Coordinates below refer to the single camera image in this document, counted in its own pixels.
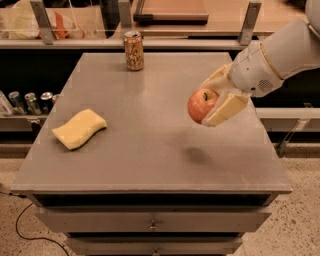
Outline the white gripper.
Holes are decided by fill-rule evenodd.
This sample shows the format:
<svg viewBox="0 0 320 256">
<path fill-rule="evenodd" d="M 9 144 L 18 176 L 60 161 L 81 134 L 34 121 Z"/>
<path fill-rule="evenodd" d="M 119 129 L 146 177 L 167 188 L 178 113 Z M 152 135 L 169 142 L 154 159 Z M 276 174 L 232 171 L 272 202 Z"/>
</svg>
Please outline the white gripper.
<svg viewBox="0 0 320 256">
<path fill-rule="evenodd" d="M 231 81 L 240 90 L 224 90 L 232 88 Z M 279 89 L 283 82 L 271 65 L 263 45 L 251 43 L 236 56 L 233 64 L 222 65 L 200 85 L 201 88 L 223 90 L 201 124 L 207 127 L 222 124 L 247 106 L 249 96 L 246 93 L 252 97 L 264 97 Z"/>
</svg>

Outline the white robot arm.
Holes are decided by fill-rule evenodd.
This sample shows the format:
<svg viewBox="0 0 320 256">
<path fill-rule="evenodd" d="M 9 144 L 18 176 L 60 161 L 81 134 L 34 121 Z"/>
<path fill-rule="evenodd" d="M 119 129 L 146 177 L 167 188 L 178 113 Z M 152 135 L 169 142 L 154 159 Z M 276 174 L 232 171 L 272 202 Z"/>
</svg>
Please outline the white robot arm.
<svg viewBox="0 0 320 256">
<path fill-rule="evenodd" d="M 261 42 L 253 42 L 202 83 L 219 94 L 200 123 L 215 127 L 302 71 L 320 67 L 320 0 L 307 0 L 307 19 L 295 19 Z"/>
</svg>

